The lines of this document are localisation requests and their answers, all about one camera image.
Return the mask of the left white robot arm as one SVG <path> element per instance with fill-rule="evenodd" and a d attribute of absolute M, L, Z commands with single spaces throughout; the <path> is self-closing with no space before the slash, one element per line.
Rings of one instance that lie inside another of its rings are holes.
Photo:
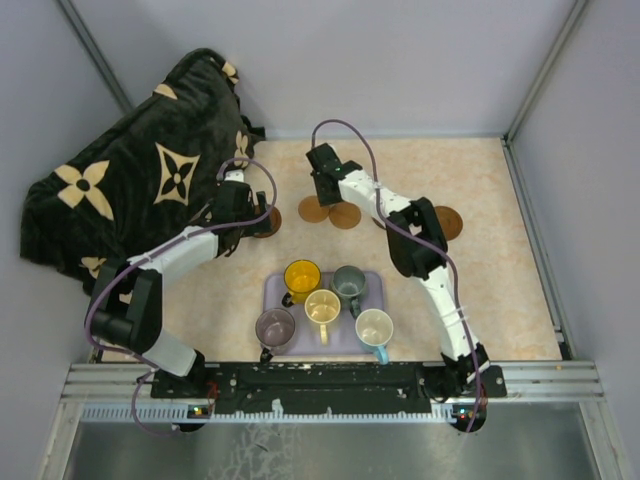
<path fill-rule="evenodd" d="M 204 356 L 163 327 L 164 290 L 203 263 L 231 255 L 241 239 L 265 233 L 275 201 L 253 192 L 244 171 L 218 173 L 218 191 L 192 226 L 160 246 L 127 260 L 109 260 L 98 275 L 85 319 L 97 349 L 131 355 L 173 375 L 184 395 L 208 384 Z"/>

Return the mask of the dark brown coaster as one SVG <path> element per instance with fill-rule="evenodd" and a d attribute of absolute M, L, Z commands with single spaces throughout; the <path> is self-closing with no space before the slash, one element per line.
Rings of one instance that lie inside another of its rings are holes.
<path fill-rule="evenodd" d="M 253 226 L 254 238 L 268 238 L 275 235 L 282 225 L 281 213 L 277 207 L 271 209 L 270 215 Z"/>
<path fill-rule="evenodd" d="M 436 206 L 435 212 L 446 240 L 456 239 L 464 227 L 460 214 L 448 206 Z"/>
<path fill-rule="evenodd" d="M 381 229 L 386 229 L 387 228 L 387 220 L 385 219 L 384 216 L 380 216 L 378 214 L 373 214 L 372 215 L 372 221 L 375 223 L 376 226 L 378 226 Z"/>

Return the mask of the light brown coaster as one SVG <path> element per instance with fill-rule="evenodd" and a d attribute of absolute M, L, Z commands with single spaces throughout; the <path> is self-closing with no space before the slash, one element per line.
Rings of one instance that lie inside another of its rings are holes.
<path fill-rule="evenodd" d="M 341 202 L 330 208 L 328 218 L 336 228 L 349 230 L 360 223 L 362 214 L 356 205 L 349 202 Z"/>
<path fill-rule="evenodd" d="M 329 216 L 330 208 L 322 206 L 315 195 L 303 198 L 298 204 L 300 218 L 308 223 L 323 222 Z"/>

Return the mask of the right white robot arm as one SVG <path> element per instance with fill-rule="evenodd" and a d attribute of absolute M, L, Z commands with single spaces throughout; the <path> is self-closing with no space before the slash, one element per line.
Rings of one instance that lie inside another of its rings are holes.
<path fill-rule="evenodd" d="M 458 272 L 447 254 L 448 244 L 431 201 L 392 192 L 358 163 L 342 162 L 327 143 L 311 148 L 306 157 L 322 206 L 351 203 L 385 226 L 392 264 L 402 276 L 421 285 L 439 319 L 448 387 L 461 396 L 473 393 L 490 361 L 461 305 Z"/>

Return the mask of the yellow glass mug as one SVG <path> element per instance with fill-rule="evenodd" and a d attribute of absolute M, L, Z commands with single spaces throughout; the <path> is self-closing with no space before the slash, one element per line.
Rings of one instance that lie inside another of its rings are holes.
<path fill-rule="evenodd" d="M 312 261 L 300 259 L 289 264 L 284 271 L 286 293 L 281 304 L 290 308 L 303 304 L 307 297 L 321 287 L 322 273 Z"/>

